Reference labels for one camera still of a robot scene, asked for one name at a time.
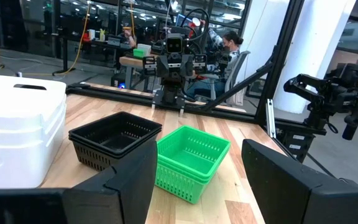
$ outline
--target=white pillar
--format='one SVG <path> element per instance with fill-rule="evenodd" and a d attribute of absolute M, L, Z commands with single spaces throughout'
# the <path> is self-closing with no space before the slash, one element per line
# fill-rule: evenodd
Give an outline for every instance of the white pillar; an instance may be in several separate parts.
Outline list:
<path fill-rule="evenodd" d="M 244 61 L 237 81 L 243 81 L 263 66 L 272 54 L 284 21 L 289 0 L 252 1 L 240 51 L 250 55 Z"/>
<path fill-rule="evenodd" d="M 356 0 L 306 0 L 274 97 L 276 108 L 302 113 L 306 100 L 284 92 L 284 83 L 304 73 L 323 78 Z"/>

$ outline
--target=office chair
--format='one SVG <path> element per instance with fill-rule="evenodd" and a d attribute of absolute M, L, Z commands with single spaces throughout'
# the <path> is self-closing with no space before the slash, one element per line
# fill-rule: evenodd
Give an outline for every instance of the office chair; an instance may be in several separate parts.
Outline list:
<path fill-rule="evenodd" d="M 241 69 L 242 64 L 244 63 L 244 60 L 247 58 L 247 56 L 250 54 L 249 51 L 245 51 L 245 52 L 241 52 L 239 58 L 237 59 L 236 63 L 234 64 L 231 73 L 229 74 L 229 77 L 226 80 L 226 84 L 224 86 L 224 92 L 227 92 L 228 90 L 230 90 L 235 84 L 236 84 L 236 79 L 237 79 L 237 75 Z M 216 99 L 216 91 L 215 91 L 215 85 L 214 83 L 216 82 L 216 80 L 219 80 L 220 77 L 218 75 L 215 74 L 204 74 L 204 75 L 200 75 L 201 77 L 205 77 L 208 78 L 209 83 L 211 85 L 211 90 L 205 90 L 205 89 L 196 89 L 195 90 L 195 94 L 196 94 L 196 99 L 198 101 L 201 101 L 202 99 L 206 99 L 206 100 L 215 100 Z M 226 100 L 226 103 L 229 105 L 237 105 L 237 106 L 242 106 L 243 102 L 242 99 L 244 97 L 244 92 L 243 90 L 236 93 L 234 96 L 230 97 L 229 99 Z"/>

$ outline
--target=black plastic basket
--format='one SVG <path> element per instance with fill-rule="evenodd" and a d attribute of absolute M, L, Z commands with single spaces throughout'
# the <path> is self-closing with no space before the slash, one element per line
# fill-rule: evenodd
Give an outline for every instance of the black plastic basket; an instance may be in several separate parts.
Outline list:
<path fill-rule="evenodd" d="M 141 145 L 155 141 L 162 125 L 119 112 L 69 131 L 78 160 L 96 170 L 115 164 Z"/>

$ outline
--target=person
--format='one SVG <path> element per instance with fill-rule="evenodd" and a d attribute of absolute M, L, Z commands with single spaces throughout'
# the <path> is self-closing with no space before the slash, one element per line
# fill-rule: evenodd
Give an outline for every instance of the person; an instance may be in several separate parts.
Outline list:
<path fill-rule="evenodd" d="M 210 27 L 208 29 L 208 35 L 211 38 L 214 48 L 216 48 L 217 50 L 230 51 L 229 55 L 231 57 L 230 61 L 227 64 L 226 69 L 224 70 L 222 79 L 214 80 L 216 97 L 218 97 L 219 95 L 224 93 L 226 80 L 229 77 L 230 72 L 240 55 L 239 46 L 242 44 L 244 40 L 240 38 L 237 35 L 237 33 L 234 31 L 229 31 L 225 33 L 222 38 L 219 35 L 217 35 L 217 33 L 215 33 L 215 31 Z M 218 67 L 219 67 L 218 62 L 212 65 L 207 65 L 208 71 L 210 72 L 216 71 Z M 190 87 L 189 89 L 187 89 L 186 93 L 191 97 L 195 97 L 195 90 L 197 89 L 210 90 L 211 85 L 212 84 L 208 79 L 198 80 L 190 84 Z"/>
<path fill-rule="evenodd" d="M 122 33 L 118 35 L 119 37 L 123 37 L 126 41 L 123 44 L 129 44 L 132 49 L 136 48 L 136 37 L 132 36 L 132 28 L 124 28 L 122 29 Z M 131 52 L 131 50 L 123 50 L 117 49 L 116 52 L 116 73 L 119 73 L 121 70 L 121 64 L 119 63 L 119 58 L 123 57 L 126 52 Z"/>

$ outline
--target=chair backrest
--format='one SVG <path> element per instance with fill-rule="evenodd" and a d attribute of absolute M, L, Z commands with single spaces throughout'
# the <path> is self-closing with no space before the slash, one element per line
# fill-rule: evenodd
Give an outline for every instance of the chair backrest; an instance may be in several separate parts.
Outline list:
<path fill-rule="evenodd" d="M 236 63 L 234 64 L 229 77 L 227 78 L 226 84 L 224 86 L 224 91 L 229 91 L 235 84 L 237 75 L 240 72 L 240 69 L 242 67 L 242 64 L 246 60 L 247 56 L 250 54 L 249 51 L 241 52 L 239 58 L 237 59 Z M 242 106 L 243 104 L 243 97 L 244 97 L 244 91 L 241 90 L 229 99 L 226 100 L 226 103 L 229 105 L 237 105 Z"/>

